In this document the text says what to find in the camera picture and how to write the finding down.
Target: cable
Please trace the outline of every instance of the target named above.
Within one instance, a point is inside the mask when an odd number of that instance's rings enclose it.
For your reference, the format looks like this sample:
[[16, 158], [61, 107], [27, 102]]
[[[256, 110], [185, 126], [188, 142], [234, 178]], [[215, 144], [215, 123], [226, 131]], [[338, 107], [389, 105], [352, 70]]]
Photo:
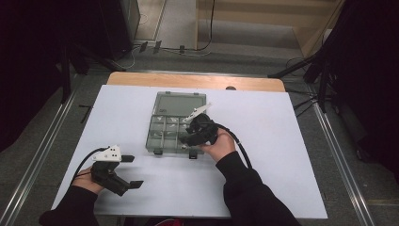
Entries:
[[294, 105], [294, 110], [297, 110], [300, 106], [304, 105], [305, 103], [307, 103], [307, 102], [309, 102], [309, 101], [314, 100], [315, 98], [316, 98], [316, 97], [311, 97], [310, 99], [308, 99], [308, 100], [306, 100], [306, 101], [303, 101], [303, 102], [301, 102], [301, 103], [299, 103], [299, 104], [297, 104], [297, 105]]
[[249, 161], [249, 157], [247, 155], [246, 150], [244, 149], [243, 145], [241, 144], [240, 140], [238, 139], [238, 137], [232, 132], [230, 131], [230, 129], [226, 128], [225, 126], [218, 124], [218, 123], [214, 123], [215, 126], [217, 126], [220, 129], [224, 129], [226, 130], [226, 132], [228, 132], [230, 134], [230, 136], [235, 140], [235, 142], [237, 143], [238, 147], [240, 148], [241, 153], [243, 154], [243, 157], [246, 159], [247, 162], [247, 167], [249, 169], [252, 169], [252, 164], [250, 164]]
[[80, 169], [82, 168], [83, 164], [85, 164], [86, 160], [88, 160], [88, 158], [90, 158], [94, 153], [97, 152], [102, 152], [105, 151], [107, 148], [99, 148], [96, 149], [94, 151], [92, 151], [91, 153], [89, 153], [84, 159], [83, 161], [80, 163], [79, 167], [77, 167], [76, 172], [73, 174], [72, 180], [71, 180], [71, 184], [73, 183], [73, 180], [78, 176], [77, 174], [79, 173]]
[[210, 29], [208, 25], [208, 4], [206, 4], [207, 2], [208, 1], [205, 0], [205, 23], [206, 23], [206, 28], [208, 29], [208, 39], [210, 39], [212, 29]]
[[296, 115], [296, 117], [298, 118], [299, 116], [301, 116], [303, 113], [305, 113], [305, 111], [307, 111], [309, 108], [311, 108], [311, 106], [313, 106], [314, 104], [316, 104], [317, 102], [313, 102], [311, 103], [309, 106], [307, 106], [302, 112], [300, 112], [299, 114]]
[[205, 56], [210, 55], [212, 53], [211, 51], [209, 51], [208, 53], [201, 54], [201, 55], [190, 55], [190, 54], [182, 54], [180, 52], [174, 52], [174, 51], [168, 50], [168, 49], [160, 49], [160, 50], [165, 51], [165, 52], [169, 52], [169, 53], [172, 53], [172, 54], [188, 56], [188, 57], [205, 57]]
[[317, 93], [315, 93], [315, 92], [298, 91], [298, 90], [290, 89], [290, 88], [286, 88], [285, 90], [287, 90], [288, 92], [294, 92], [294, 93], [299, 93], [299, 94], [317, 95]]
[[135, 56], [133, 55], [133, 52], [134, 52], [136, 49], [138, 49], [138, 48], [140, 48], [140, 46], [137, 46], [137, 47], [133, 48], [132, 51], [131, 51], [133, 63], [132, 63], [130, 66], [125, 67], [125, 66], [121, 66], [119, 63], [117, 63], [117, 62], [115, 62], [115, 61], [112, 61], [112, 62], [113, 62], [114, 64], [116, 64], [117, 66], [123, 68], [123, 69], [130, 69], [130, 68], [132, 68], [133, 66], [135, 66], [135, 63], [136, 63]]
[[210, 28], [210, 34], [209, 34], [210, 37], [209, 37], [208, 43], [207, 43], [204, 47], [199, 48], [199, 49], [194, 49], [194, 48], [176, 49], [176, 48], [167, 48], [167, 47], [165, 47], [165, 48], [159, 48], [159, 49], [162, 49], [162, 50], [172, 50], [172, 51], [173, 51], [173, 50], [175, 50], [175, 51], [184, 50], [184, 51], [193, 51], [193, 52], [198, 52], [198, 51], [205, 50], [206, 48], [208, 48], [208, 46], [209, 46], [209, 45], [211, 44], [211, 42], [212, 42], [213, 24], [214, 24], [214, 14], [215, 14], [215, 0], [214, 0], [214, 2], [213, 2], [213, 4], [212, 4], [211, 28]]
[[[294, 59], [302, 59], [302, 62], [306, 62], [306, 60], [304, 60], [304, 58], [303, 57], [294, 57], [294, 58], [290, 58], [286, 63], [285, 63], [285, 69], [288, 69], [288, 64], [292, 61], [292, 60], [294, 60]], [[300, 74], [293, 74], [293, 73], [290, 73], [290, 75], [292, 75], [292, 76], [301, 76]]]
[[91, 174], [91, 172], [85, 172], [85, 173], [82, 173], [82, 174], [78, 174], [78, 175], [76, 175], [75, 179], [76, 179], [77, 177], [80, 177], [80, 176], [83, 176], [83, 175], [87, 175], [87, 174]]
[[146, 14], [140, 13], [140, 16], [144, 16], [146, 18], [146, 20], [144, 22], [141, 22], [141, 17], [140, 17], [140, 23], [139, 24], [145, 24], [149, 20], [149, 16], [147, 16]]
[[175, 220], [174, 218], [164, 219], [164, 220], [162, 220], [161, 222], [155, 224], [155, 226], [159, 226], [159, 225], [161, 225], [161, 224], [163, 224], [163, 223], [165, 223], [165, 222], [168, 222], [168, 221], [173, 221], [173, 222], [174, 222], [174, 220]]

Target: human hand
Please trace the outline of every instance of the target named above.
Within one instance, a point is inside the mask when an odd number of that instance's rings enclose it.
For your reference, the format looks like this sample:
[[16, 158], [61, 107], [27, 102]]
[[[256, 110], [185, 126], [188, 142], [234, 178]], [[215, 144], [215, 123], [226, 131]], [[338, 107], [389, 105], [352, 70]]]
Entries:
[[217, 140], [213, 145], [201, 144], [199, 146], [204, 152], [208, 153], [218, 162], [224, 156], [235, 151], [234, 139], [226, 130], [217, 130]]
[[98, 195], [100, 191], [104, 189], [104, 187], [91, 180], [90, 170], [91, 167], [81, 170], [73, 180], [72, 185], [80, 186]]

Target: white table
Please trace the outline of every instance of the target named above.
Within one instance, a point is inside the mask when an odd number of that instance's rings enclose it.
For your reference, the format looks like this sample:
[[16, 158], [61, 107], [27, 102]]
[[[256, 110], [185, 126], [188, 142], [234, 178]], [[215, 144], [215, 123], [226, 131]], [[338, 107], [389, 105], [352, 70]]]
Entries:
[[[92, 109], [53, 204], [64, 196], [73, 173], [92, 150], [119, 144], [136, 157], [120, 163], [119, 177], [144, 180], [122, 197], [105, 190], [97, 215], [227, 218], [225, 179], [207, 154], [189, 160], [184, 154], [155, 156], [145, 142], [158, 91], [199, 92], [212, 102], [207, 114], [242, 141], [253, 168], [296, 218], [327, 218], [311, 162], [288, 93], [104, 85]], [[88, 160], [84, 168], [93, 162]]]

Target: black sleeve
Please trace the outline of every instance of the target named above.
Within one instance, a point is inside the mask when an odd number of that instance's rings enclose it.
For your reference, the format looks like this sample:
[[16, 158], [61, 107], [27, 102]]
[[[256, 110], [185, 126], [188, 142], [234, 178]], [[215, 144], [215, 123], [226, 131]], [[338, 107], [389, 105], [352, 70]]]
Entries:
[[97, 194], [80, 186], [70, 186], [58, 207], [47, 211], [39, 218], [43, 226], [98, 226], [94, 217]]
[[263, 184], [255, 169], [248, 169], [238, 152], [217, 164], [226, 178], [224, 201], [233, 225], [300, 225], [290, 210]]

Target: metal rail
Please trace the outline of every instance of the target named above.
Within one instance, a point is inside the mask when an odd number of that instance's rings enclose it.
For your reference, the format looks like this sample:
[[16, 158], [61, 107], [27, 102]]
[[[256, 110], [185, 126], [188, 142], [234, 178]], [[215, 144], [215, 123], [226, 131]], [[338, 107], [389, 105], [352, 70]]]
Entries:
[[[309, 91], [314, 92], [314, 89], [310, 86], [308, 86], [308, 89]], [[335, 137], [331, 124], [329, 123], [327, 113], [323, 113], [317, 103], [314, 104], [313, 108], [326, 136], [328, 146], [335, 159], [338, 171], [343, 178], [343, 183], [345, 184], [346, 190], [349, 194], [349, 198], [355, 208], [356, 214], [358, 215], [360, 224], [362, 226], [374, 226], [375, 223], [373, 221], [370, 210], [367, 206], [366, 201], [363, 198], [363, 195], [352, 173], [352, 170], [346, 162], [340, 144]]]
[[32, 161], [30, 162], [23, 179], [20, 181], [11, 195], [6, 211], [0, 218], [0, 226], [10, 226], [14, 224], [14, 221], [20, 213], [20, 210], [24, 205], [32, 185], [35, 183], [35, 180], [39, 175], [40, 169], [43, 166], [47, 154], [50, 152], [53, 142], [56, 139], [56, 135], [58, 134], [58, 131], [71, 108], [76, 91], [79, 88], [83, 78], [76, 74], [72, 80], [71, 95], [67, 101], [59, 107], [52, 123], [50, 124], [43, 140], [41, 141], [40, 146], [36, 150], [35, 156], [32, 158]]

